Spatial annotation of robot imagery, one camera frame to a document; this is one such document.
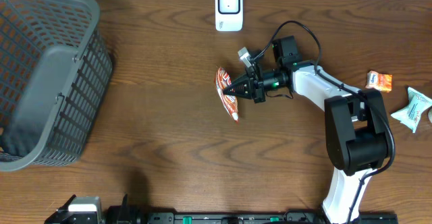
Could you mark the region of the orange white snack packet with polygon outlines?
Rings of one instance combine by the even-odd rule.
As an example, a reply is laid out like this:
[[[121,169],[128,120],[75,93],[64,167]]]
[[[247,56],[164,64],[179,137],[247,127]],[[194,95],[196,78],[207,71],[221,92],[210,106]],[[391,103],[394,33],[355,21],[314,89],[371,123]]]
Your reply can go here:
[[[367,83],[365,88],[374,88],[381,92],[391,92],[392,78],[393,76],[391,74],[381,74],[371,70],[367,74]]]

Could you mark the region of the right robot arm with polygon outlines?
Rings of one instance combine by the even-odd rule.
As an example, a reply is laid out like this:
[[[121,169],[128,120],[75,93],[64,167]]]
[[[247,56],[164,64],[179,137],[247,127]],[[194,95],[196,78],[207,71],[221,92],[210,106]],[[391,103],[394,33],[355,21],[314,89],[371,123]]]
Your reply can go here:
[[[304,60],[294,36],[271,41],[276,69],[264,72],[262,53],[238,52],[245,72],[235,80],[220,69],[215,84],[230,116],[238,119],[238,98],[263,103],[269,92],[286,87],[288,98],[298,94],[325,114],[325,140],[334,170],[321,204],[326,223],[360,223],[365,188],[374,175],[385,171],[395,157],[383,97],[378,90],[348,86],[330,76],[318,63]]]

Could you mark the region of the red Top snack bar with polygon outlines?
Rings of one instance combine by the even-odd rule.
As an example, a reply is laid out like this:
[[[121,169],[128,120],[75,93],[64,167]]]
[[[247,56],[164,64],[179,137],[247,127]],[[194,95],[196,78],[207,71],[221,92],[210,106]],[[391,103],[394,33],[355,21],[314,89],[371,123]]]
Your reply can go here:
[[[228,112],[229,116],[238,123],[238,100],[235,96],[225,95],[223,90],[232,84],[230,75],[222,68],[219,67],[215,72],[215,88],[221,99],[223,107]]]

